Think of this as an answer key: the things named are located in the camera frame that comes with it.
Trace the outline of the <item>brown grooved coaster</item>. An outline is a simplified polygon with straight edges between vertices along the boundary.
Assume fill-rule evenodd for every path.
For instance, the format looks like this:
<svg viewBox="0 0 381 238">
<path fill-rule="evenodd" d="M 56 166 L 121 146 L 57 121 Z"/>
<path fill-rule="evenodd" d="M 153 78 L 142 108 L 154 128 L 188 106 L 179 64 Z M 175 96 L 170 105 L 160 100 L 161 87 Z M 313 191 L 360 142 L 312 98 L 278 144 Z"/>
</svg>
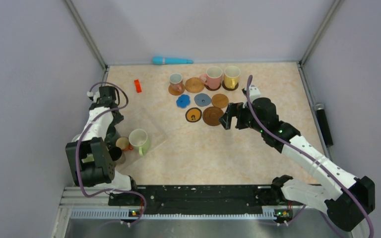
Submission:
<svg viewBox="0 0 381 238">
<path fill-rule="evenodd" d="M 219 119 L 224 115 L 221 108 L 218 107 L 208 107 L 202 113 L 203 121 L 209 126 L 220 125 Z"/>
</svg>

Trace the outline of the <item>plain pink mug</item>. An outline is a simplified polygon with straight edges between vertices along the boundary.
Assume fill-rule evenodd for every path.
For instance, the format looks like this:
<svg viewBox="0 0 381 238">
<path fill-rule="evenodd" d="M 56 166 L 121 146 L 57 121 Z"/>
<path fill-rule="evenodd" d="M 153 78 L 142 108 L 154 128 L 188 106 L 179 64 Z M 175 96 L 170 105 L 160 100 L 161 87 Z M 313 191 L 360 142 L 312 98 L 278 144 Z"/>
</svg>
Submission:
<svg viewBox="0 0 381 238">
<path fill-rule="evenodd" d="M 222 83 L 223 70 L 218 66 L 209 67 L 205 74 L 200 76 L 200 79 L 205 85 L 209 85 L 211 88 L 216 88 Z"/>
</svg>

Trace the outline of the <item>dark green mug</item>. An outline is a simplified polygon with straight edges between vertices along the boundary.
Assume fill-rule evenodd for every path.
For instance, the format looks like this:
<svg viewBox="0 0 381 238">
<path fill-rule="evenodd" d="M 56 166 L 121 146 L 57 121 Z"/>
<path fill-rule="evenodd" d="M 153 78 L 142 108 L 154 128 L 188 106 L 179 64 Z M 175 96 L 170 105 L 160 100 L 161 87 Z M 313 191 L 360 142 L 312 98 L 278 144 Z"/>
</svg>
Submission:
<svg viewBox="0 0 381 238">
<path fill-rule="evenodd" d="M 115 146 L 116 145 L 116 141 L 120 138 L 120 134 L 119 132 L 116 130 L 116 128 L 114 126 L 110 126 L 107 130 L 107 134 L 106 134 L 106 137 L 105 137 L 105 142 L 106 144 L 110 145 L 110 146 Z"/>
</svg>

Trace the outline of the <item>blue flower coaster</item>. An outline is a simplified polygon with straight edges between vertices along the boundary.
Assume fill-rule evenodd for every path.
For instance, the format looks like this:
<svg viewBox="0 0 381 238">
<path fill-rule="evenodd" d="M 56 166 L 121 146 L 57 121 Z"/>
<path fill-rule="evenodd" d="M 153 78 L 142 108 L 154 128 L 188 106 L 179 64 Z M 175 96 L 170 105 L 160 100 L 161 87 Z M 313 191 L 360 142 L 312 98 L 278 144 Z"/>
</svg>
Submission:
<svg viewBox="0 0 381 238">
<path fill-rule="evenodd" d="M 176 100 L 176 105 L 178 108 L 185 109 L 191 104 L 191 99 L 189 95 L 180 95 Z"/>
</svg>

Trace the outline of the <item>woven rattan coaster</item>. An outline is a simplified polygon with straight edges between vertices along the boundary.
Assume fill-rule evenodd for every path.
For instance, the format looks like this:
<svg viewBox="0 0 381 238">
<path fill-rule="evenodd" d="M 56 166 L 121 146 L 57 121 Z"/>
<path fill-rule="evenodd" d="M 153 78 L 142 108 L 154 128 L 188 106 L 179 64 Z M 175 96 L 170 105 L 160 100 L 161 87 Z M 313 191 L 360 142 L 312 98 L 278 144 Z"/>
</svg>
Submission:
<svg viewBox="0 0 381 238">
<path fill-rule="evenodd" d="M 205 84 L 199 77 L 192 77 L 186 80 L 185 89 L 190 93 L 199 93 L 205 88 Z"/>
</svg>

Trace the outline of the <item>yellow mug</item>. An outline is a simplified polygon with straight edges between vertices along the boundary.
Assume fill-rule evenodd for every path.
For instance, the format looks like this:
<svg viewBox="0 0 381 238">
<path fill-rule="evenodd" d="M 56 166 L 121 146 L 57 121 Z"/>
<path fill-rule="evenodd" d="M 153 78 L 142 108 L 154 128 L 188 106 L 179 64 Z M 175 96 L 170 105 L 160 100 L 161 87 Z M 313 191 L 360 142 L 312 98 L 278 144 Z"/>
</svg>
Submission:
<svg viewBox="0 0 381 238">
<path fill-rule="evenodd" d="M 224 79 L 225 85 L 228 88 L 234 88 L 240 80 L 241 71 L 237 66 L 228 66 L 224 71 Z"/>
</svg>

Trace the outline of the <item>grey silicone coaster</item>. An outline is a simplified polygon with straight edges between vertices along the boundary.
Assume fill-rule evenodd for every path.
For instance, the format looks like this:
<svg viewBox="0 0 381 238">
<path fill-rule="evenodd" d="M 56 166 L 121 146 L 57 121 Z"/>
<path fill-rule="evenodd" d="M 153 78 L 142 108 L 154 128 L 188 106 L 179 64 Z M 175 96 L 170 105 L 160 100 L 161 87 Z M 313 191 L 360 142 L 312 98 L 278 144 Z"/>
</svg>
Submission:
<svg viewBox="0 0 381 238">
<path fill-rule="evenodd" d="M 195 95 L 194 101 L 199 107 L 206 107 L 211 104 L 211 97 L 205 93 Z"/>
</svg>

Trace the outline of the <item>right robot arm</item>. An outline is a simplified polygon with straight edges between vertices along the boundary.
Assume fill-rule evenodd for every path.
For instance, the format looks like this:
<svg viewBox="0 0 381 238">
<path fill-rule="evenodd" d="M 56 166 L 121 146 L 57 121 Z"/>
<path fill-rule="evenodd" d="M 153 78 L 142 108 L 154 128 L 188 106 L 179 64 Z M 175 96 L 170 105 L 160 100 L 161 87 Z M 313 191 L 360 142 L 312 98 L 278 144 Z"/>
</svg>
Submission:
<svg viewBox="0 0 381 238">
<path fill-rule="evenodd" d="M 341 230 L 353 231 L 362 221 L 374 226 L 369 214 L 374 211 L 375 183 L 367 176 L 358 178 L 343 170 L 315 149 L 291 124 L 279 119 L 276 106 L 269 98 L 257 98 L 246 103 L 230 103 L 219 119 L 230 129 L 232 118 L 237 129 L 250 128 L 259 132 L 264 142 L 300 165 L 318 182 L 306 184 L 291 176 L 281 176 L 272 182 L 271 198 L 277 204 L 297 201 L 325 213 Z"/>
</svg>

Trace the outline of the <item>black microphone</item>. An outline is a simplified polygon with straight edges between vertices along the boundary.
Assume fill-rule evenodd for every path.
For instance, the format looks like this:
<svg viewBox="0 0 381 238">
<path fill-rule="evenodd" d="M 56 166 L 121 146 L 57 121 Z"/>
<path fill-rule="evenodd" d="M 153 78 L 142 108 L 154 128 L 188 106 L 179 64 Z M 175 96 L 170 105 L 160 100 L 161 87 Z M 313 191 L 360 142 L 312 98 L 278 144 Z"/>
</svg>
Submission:
<svg viewBox="0 0 381 238">
<path fill-rule="evenodd" d="M 314 111 L 316 113 L 318 125 L 324 140 L 326 147 L 332 146 L 333 139 L 331 135 L 331 130 L 329 128 L 328 120 L 325 113 L 325 105 L 323 103 L 316 103 L 314 105 Z"/>
</svg>

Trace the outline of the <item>light wooden coaster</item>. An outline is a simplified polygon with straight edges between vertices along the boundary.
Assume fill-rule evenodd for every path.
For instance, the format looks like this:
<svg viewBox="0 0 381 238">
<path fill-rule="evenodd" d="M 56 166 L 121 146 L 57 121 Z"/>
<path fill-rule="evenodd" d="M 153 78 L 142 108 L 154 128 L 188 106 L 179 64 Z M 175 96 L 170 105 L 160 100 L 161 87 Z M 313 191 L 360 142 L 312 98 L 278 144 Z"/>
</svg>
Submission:
<svg viewBox="0 0 381 238">
<path fill-rule="evenodd" d="M 182 88 L 181 90 L 175 90 L 171 85 L 168 87 L 168 92 L 173 96 L 179 96 L 183 94 L 184 91 L 185 91 L 184 88 Z"/>
<path fill-rule="evenodd" d="M 229 104 L 229 98 L 224 94 L 215 94 L 211 98 L 211 103 L 214 107 L 225 108 Z"/>
</svg>

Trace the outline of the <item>light green mug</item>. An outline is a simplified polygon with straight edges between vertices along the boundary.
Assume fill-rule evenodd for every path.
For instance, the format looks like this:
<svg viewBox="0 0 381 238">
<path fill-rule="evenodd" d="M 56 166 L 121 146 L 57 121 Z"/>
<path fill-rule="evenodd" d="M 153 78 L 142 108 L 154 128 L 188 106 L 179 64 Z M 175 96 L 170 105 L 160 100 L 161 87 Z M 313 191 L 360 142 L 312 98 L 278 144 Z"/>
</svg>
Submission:
<svg viewBox="0 0 381 238">
<path fill-rule="evenodd" d="M 135 129 L 129 134 L 129 143 L 139 153 L 140 156 L 145 156 L 148 152 L 151 141 L 147 132 L 143 129 Z"/>
</svg>

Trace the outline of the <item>dark wooden coaster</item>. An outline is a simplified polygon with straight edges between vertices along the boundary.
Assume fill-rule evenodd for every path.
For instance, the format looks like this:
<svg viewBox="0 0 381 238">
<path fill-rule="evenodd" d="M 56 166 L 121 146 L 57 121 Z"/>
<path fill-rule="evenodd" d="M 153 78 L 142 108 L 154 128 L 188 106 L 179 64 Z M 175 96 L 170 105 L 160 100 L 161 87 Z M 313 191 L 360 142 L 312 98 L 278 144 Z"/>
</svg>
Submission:
<svg viewBox="0 0 381 238">
<path fill-rule="evenodd" d="M 225 82 L 223 81 L 223 82 L 222 82 L 222 87 L 223 87 L 225 90 L 227 90 L 227 91 L 234 91 L 234 90 L 237 90 L 237 89 L 238 89 L 238 87 L 239 87 L 239 83 L 237 83 L 237 84 L 235 85 L 234 88 L 228 88 L 228 87 L 225 85 Z"/>
<path fill-rule="evenodd" d="M 216 90 L 220 89 L 221 87 L 222 87 L 221 84 L 219 84 L 216 88 L 211 88 L 211 87 L 209 87 L 209 85 L 205 85 L 205 88 L 209 91 L 216 91 Z"/>
</svg>

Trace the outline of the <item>brown paw print coaster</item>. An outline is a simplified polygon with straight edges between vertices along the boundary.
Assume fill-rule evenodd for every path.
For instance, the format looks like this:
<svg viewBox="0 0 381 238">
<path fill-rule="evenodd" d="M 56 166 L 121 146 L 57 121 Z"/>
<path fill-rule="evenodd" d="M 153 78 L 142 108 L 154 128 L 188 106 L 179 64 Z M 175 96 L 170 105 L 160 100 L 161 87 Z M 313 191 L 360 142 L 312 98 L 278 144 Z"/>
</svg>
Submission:
<svg viewBox="0 0 381 238">
<path fill-rule="evenodd" d="M 190 108 L 189 110 L 187 110 L 185 118 L 187 122 L 198 122 L 202 118 L 202 111 L 197 107 Z"/>
</svg>

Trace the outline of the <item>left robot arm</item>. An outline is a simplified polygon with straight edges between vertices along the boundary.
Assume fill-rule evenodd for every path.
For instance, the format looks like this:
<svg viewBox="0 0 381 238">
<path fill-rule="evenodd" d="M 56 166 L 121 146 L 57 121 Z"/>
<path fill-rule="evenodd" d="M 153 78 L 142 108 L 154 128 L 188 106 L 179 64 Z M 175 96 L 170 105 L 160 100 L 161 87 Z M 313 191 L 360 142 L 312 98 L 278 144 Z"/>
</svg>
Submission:
<svg viewBox="0 0 381 238">
<path fill-rule="evenodd" d="M 116 171 L 117 163 L 124 160 L 122 149 L 116 146 L 120 134 L 115 128 L 124 119 L 119 111 L 121 93 L 122 89 L 112 83 L 100 86 L 96 93 L 88 91 L 88 121 L 66 145 L 65 153 L 76 186 L 121 190 L 121 200 L 133 205 L 139 199 L 139 191 L 133 188 L 130 176 Z"/>
</svg>

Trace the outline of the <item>pink printed mug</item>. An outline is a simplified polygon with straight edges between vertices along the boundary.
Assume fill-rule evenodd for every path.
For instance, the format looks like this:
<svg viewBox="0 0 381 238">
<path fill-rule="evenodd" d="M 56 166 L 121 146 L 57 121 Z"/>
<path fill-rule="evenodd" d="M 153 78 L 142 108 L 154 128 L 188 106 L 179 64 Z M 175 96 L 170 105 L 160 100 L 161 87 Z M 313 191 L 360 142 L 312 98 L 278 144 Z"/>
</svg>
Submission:
<svg viewBox="0 0 381 238">
<path fill-rule="evenodd" d="M 183 93 L 185 86 L 183 84 L 183 76 L 180 73 L 173 73 L 169 77 L 170 88 L 177 93 Z"/>
</svg>

